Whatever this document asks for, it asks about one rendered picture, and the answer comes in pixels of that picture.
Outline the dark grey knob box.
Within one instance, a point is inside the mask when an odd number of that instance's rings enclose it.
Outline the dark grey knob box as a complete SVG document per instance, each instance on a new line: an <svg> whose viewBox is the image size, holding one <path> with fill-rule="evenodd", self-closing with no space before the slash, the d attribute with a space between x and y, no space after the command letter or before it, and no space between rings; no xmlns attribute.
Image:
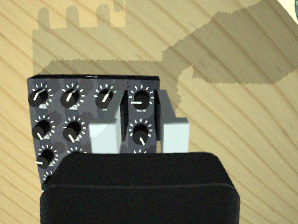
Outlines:
<svg viewBox="0 0 298 224"><path fill-rule="evenodd" d="M103 118L116 90L128 90L129 122L119 153L156 153L159 76L42 74L27 78L27 90L42 191L65 156L92 153L88 124Z"/></svg>

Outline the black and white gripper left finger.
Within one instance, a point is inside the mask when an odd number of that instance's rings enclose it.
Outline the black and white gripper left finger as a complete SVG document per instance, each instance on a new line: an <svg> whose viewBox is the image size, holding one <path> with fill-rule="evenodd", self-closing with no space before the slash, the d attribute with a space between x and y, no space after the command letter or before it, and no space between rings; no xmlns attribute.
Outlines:
<svg viewBox="0 0 298 224"><path fill-rule="evenodd" d="M128 90L116 90L103 118L89 123L92 153L119 153L128 127Z"/></svg>

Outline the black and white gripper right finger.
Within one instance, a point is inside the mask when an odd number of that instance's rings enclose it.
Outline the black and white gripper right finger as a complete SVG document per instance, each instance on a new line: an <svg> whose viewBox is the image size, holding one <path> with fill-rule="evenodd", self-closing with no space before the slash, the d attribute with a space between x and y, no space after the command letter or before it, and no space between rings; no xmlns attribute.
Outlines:
<svg viewBox="0 0 298 224"><path fill-rule="evenodd" d="M176 117L166 90L154 90L154 123L161 153L188 152L190 123Z"/></svg>

